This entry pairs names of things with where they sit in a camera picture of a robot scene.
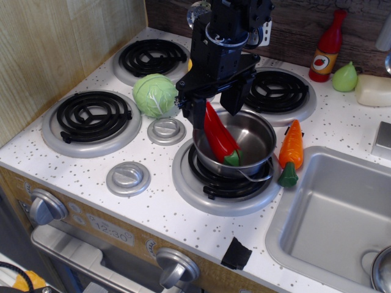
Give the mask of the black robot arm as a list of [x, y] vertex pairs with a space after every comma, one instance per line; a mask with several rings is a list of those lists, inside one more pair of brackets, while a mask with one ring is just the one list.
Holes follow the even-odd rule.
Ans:
[[177, 103], [195, 129], [203, 129], [206, 101], [220, 94], [220, 103], [237, 114], [255, 79], [257, 54], [244, 54], [262, 41], [262, 27], [271, 20], [271, 1], [211, 1], [205, 13], [191, 17], [192, 67], [177, 83]]

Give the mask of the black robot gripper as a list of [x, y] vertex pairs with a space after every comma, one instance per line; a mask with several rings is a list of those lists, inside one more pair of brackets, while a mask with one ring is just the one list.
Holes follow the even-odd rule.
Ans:
[[243, 54], [251, 48], [249, 34], [257, 28], [246, 29], [233, 18], [201, 19], [194, 24], [191, 40], [192, 69], [176, 84], [177, 102], [184, 118], [194, 129], [203, 129], [206, 100], [221, 94], [221, 106], [232, 116], [242, 108], [255, 78], [256, 54]]

